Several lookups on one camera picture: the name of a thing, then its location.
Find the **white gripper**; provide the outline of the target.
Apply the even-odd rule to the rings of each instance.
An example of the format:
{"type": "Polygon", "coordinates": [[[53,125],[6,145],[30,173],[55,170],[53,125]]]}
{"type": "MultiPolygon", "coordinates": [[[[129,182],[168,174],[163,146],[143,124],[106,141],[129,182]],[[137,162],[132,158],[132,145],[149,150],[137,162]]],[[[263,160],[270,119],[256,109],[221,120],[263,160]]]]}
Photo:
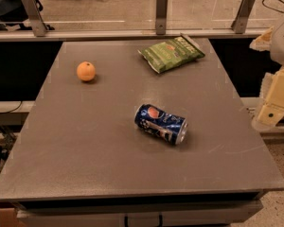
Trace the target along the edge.
{"type": "MultiPolygon", "coordinates": [[[[271,26],[256,37],[249,47],[256,51],[269,51],[274,28],[271,26]]],[[[259,103],[252,119],[257,131],[268,131],[284,117],[284,66],[276,73],[266,73],[260,87],[259,103]]]]}

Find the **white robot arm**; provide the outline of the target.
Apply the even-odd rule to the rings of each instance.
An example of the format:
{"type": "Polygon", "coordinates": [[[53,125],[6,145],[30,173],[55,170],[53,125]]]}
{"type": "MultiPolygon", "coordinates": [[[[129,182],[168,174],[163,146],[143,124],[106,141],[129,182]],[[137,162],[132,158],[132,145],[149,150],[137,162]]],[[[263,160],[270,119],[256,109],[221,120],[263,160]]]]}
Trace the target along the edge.
{"type": "Polygon", "coordinates": [[[257,51],[269,51],[270,58],[281,65],[274,74],[266,73],[261,82],[259,103],[252,119],[257,131],[268,131],[284,117],[284,13],[274,26],[250,43],[257,51]]]}

